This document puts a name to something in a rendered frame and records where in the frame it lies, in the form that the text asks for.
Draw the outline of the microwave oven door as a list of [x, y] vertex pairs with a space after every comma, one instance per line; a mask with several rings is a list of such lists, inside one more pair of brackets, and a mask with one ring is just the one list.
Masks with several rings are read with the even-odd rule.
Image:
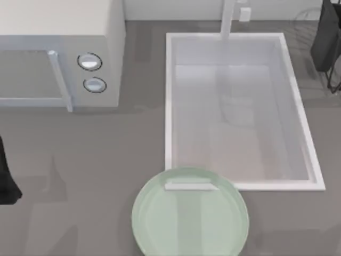
[[47, 52], [0, 50], [0, 108], [66, 108]]

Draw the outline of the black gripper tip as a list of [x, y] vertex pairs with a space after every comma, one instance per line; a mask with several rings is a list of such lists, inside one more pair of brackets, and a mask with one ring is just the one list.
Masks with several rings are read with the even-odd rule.
[[21, 198], [22, 191], [10, 173], [3, 140], [0, 136], [0, 205], [14, 205]]

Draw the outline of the large microwave knob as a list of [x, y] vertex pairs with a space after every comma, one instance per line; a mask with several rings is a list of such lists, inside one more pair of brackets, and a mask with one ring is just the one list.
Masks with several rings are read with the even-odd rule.
[[77, 57], [77, 64], [86, 71], [99, 70], [102, 65], [102, 59], [94, 53], [84, 53]]

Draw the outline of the tall white tap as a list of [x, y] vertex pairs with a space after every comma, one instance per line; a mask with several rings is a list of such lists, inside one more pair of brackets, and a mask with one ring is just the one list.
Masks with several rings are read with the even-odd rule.
[[220, 36], [224, 41], [227, 41], [230, 35], [235, 3], [236, 0], [223, 0]]

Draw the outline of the pale green plate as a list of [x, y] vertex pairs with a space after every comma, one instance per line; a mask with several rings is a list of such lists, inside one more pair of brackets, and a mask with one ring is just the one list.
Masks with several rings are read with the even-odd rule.
[[143, 256], [240, 256], [250, 226], [234, 184], [195, 167], [152, 177], [136, 196], [131, 223]]

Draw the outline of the small microwave knob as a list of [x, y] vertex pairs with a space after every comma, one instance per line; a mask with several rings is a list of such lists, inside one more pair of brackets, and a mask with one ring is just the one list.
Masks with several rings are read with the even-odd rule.
[[83, 81], [83, 87], [91, 93], [102, 93], [107, 89], [107, 84], [99, 77], [92, 77]]

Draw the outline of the pale microwave oven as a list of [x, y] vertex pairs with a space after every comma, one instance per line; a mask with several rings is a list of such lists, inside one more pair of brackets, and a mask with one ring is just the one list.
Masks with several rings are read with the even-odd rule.
[[[125, 36], [122, 0], [0, 0], [0, 50], [56, 51], [73, 111], [118, 106]], [[82, 69], [84, 53], [98, 55], [102, 67]], [[87, 91], [83, 81], [92, 77], [107, 89]]]

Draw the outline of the white sink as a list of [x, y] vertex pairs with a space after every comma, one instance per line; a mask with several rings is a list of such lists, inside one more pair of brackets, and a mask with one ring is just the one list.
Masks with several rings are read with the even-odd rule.
[[165, 168], [241, 191], [324, 191], [283, 33], [167, 33]]

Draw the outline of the white wall socket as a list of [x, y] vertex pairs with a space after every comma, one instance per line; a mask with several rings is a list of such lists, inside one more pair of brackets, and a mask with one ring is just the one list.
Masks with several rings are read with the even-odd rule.
[[239, 22], [249, 22], [251, 19], [251, 8], [250, 7], [241, 7]]

